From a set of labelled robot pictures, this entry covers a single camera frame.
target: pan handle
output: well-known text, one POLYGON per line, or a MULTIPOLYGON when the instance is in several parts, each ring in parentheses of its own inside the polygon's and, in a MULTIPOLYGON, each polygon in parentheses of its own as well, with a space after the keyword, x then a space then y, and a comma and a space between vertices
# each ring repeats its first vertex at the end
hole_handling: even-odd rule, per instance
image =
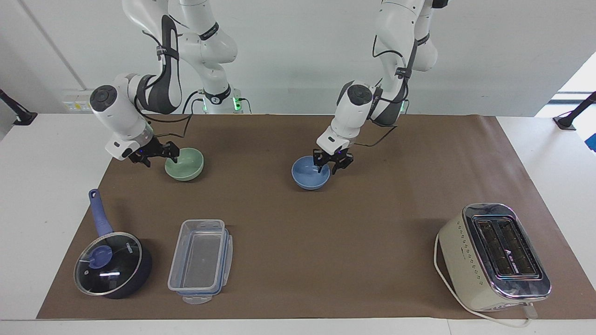
POLYGON ((108 219, 105 216, 104 205, 101 202, 100 191, 96 188, 89 191, 89 201, 91 202, 91 213, 95 221, 95 229, 99 236, 114 232, 108 219))

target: green bowl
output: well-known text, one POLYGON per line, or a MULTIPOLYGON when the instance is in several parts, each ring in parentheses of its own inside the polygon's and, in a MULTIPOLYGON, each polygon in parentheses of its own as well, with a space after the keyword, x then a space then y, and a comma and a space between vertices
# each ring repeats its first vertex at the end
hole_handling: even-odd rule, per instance
POLYGON ((201 174, 204 163, 205 159, 201 151, 195 148, 182 148, 177 163, 170 158, 166 159, 166 173, 177 181, 189 181, 201 174))

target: brown table mat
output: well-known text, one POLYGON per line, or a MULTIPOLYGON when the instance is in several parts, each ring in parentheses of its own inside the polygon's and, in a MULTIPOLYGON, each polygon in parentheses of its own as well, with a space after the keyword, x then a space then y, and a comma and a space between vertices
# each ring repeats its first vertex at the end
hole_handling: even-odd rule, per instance
MULTIPOLYGON (((355 161, 324 188, 303 191, 291 166, 311 154, 330 120, 196 116, 187 137, 173 139, 206 158, 187 183, 168 177, 160 158, 151 169, 113 160, 99 187, 107 217, 149 248, 152 273, 127 299, 80 293, 73 267, 97 237, 88 211, 38 318, 474 318, 437 275, 433 243, 477 202, 511 206, 530 236, 553 287, 535 304, 540 318, 596 318, 592 285, 494 117, 402 116, 376 147, 351 149, 355 161), (222 293, 193 306, 168 290, 167 277, 180 225, 203 218, 226 223, 234 259, 222 293)), ((182 126, 154 123, 156 132, 182 126)), ((386 130, 367 124, 359 141, 372 143, 386 130)))

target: frying pan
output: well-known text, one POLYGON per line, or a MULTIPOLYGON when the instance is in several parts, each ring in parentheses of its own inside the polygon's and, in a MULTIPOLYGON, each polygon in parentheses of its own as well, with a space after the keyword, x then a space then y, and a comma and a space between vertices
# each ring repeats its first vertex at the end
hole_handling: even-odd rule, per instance
POLYGON ((124 298, 149 277, 151 254, 134 235, 114 232, 97 189, 89 191, 89 201, 99 237, 80 254, 74 267, 74 283, 90 296, 124 298))

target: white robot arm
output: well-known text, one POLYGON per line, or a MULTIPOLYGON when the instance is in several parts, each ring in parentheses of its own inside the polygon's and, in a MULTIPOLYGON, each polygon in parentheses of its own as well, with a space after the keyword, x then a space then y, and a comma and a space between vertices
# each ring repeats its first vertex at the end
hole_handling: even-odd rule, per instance
POLYGON ((141 116, 140 110, 170 114, 182 101, 179 59, 189 62, 203 81, 202 93, 212 113, 236 111, 233 89, 221 63, 236 58, 235 42, 213 18, 209 0, 179 0, 187 27, 198 33, 185 33, 181 39, 174 19, 168 15, 167 0, 123 0, 126 16, 157 42, 159 75, 122 74, 111 85, 91 94, 91 107, 97 118, 113 132, 106 150, 115 158, 127 157, 150 166, 150 157, 176 160, 179 149, 172 142, 162 145, 141 116))
POLYGON ((343 87, 331 125, 317 139, 322 150, 313 151, 319 170, 334 162, 333 173, 353 161, 348 148, 354 145, 360 128, 370 119, 382 127, 394 127, 408 97, 412 70, 428 71, 437 61, 437 49, 430 40, 430 21, 435 8, 449 0, 385 0, 381 3, 375 29, 372 56, 383 65, 382 84, 370 86, 351 81, 343 87))

